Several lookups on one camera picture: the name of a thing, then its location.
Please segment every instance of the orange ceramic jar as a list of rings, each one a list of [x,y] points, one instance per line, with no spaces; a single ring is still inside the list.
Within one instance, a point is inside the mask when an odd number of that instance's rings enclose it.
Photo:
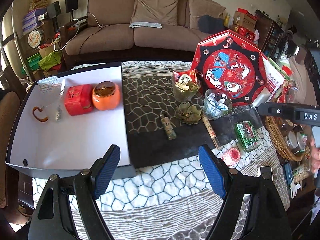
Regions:
[[[101,82],[92,90],[93,105],[101,111],[116,108],[120,98],[118,85],[110,81]]]

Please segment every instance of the cabinet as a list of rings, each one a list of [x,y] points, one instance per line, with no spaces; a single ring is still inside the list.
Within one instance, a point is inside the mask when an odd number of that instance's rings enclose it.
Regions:
[[[258,19],[255,28],[259,31],[260,36],[258,48],[267,57],[272,57],[284,32],[275,21],[258,11],[256,12],[256,17]]]

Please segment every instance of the jar lid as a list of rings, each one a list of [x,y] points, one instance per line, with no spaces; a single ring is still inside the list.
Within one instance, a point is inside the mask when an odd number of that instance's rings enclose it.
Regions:
[[[292,148],[296,148],[297,147],[297,145],[298,145],[297,138],[296,138],[295,134],[292,131],[290,131],[288,133],[288,140],[289,140],[289,143],[290,143]]]
[[[111,81],[104,81],[96,85],[93,90],[94,95],[98,97],[111,96],[116,90],[116,85]]]
[[[304,150],[303,137],[302,137],[301,133],[297,132],[296,137],[297,137],[297,143],[298,143],[299,148],[301,150]]]

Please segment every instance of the screw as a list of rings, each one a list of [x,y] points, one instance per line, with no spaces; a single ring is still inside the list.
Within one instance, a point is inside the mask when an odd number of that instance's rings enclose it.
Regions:
[[[270,179],[270,176],[269,176],[268,174],[266,174],[266,173],[263,173],[263,174],[262,174],[262,177],[263,177],[264,179]]]
[[[90,169],[83,169],[81,171],[81,175],[88,175],[90,173]]]
[[[50,180],[55,180],[55,179],[57,179],[57,177],[58,177],[57,174],[52,174],[52,175],[49,177],[49,179],[50,179]]]
[[[229,172],[230,172],[231,174],[233,174],[233,175],[236,175],[236,174],[238,173],[238,170],[235,169],[235,168],[230,168],[230,169],[229,169]]]

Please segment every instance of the smartphone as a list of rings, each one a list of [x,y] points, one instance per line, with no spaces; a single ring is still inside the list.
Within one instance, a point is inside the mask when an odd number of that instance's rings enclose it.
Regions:
[[[261,174],[266,173],[270,176],[272,179],[272,168],[271,166],[261,166],[258,168],[258,177],[260,177]]]

